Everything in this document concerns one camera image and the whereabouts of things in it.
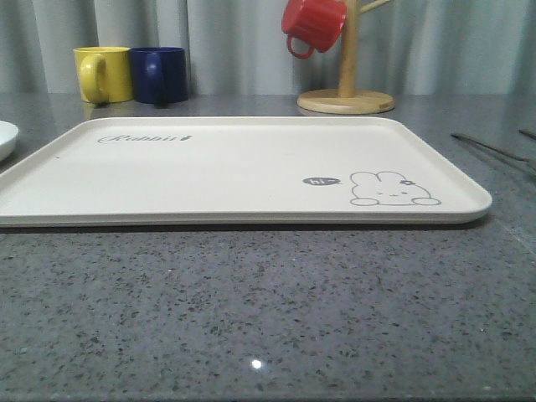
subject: red mug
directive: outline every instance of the red mug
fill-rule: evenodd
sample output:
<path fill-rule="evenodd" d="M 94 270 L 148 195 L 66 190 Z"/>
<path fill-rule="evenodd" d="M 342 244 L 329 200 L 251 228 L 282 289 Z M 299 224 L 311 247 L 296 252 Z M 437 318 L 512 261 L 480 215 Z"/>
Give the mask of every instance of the red mug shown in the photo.
<path fill-rule="evenodd" d="M 287 34 L 286 47 L 298 59 L 307 59 L 314 49 L 327 52 L 337 42 L 346 21 L 346 4 L 338 0 L 289 0 L 281 29 Z M 292 48 L 292 40 L 309 45 L 306 53 Z"/>

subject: granite surface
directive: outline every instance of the granite surface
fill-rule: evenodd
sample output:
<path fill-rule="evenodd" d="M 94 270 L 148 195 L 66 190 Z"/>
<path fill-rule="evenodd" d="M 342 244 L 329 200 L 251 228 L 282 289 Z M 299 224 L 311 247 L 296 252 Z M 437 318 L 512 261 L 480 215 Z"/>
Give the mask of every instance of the granite surface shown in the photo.
<path fill-rule="evenodd" d="M 0 229 L 0 400 L 536 399 L 535 96 L 404 96 L 493 196 L 471 224 Z M 0 171 L 108 116 L 300 116 L 292 96 L 165 108 L 0 94 Z"/>

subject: white plate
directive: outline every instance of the white plate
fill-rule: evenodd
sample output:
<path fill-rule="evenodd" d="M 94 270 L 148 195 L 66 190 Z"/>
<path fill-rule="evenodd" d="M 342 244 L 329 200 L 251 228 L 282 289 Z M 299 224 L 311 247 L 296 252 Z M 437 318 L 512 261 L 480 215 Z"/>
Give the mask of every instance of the white plate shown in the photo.
<path fill-rule="evenodd" d="M 377 117 L 84 122 L 0 175 L 0 225 L 454 224 L 490 194 Z"/>
<path fill-rule="evenodd" d="M 0 121 L 0 161 L 8 157 L 17 142 L 18 127 L 7 121 Z"/>

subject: mug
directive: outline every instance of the mug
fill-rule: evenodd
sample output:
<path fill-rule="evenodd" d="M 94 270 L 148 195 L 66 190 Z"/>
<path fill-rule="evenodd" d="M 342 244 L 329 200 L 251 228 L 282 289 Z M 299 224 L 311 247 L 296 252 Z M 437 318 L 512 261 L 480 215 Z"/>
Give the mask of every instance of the mug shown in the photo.
<path fill-rule="evenodd" d="M 188 99 L 183 48 L 132 48 L 128 54 L 136 101 L 162 105 Z"/>
<path fill-rule="evenodd" d="M 314 49 L 327 52 L 337 42 L 346 21 L 346 4 L 338 0 L 289 0 L 281 30 L 287 34 L 286 47 L 298 59 L 307 59 Z M 292 40 L 309 45 L 306 53 L 292 48 Z"/>
<path fill-rule="evenodd" d="M 100 104 L 132 99 L 128 49 L 89 47 L 74 50 L 83 101 Z"/>

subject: yellow mug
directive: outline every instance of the yellow mug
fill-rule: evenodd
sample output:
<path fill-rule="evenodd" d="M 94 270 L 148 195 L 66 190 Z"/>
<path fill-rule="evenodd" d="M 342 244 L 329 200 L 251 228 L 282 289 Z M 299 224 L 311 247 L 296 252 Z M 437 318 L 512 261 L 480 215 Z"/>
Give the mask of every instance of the yellow mug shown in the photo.
<path fill-rule="evenodd" d="M 74 50 L 83 101 L 100 104 L 133 98 L 128 49 L 105 46 Z"/>

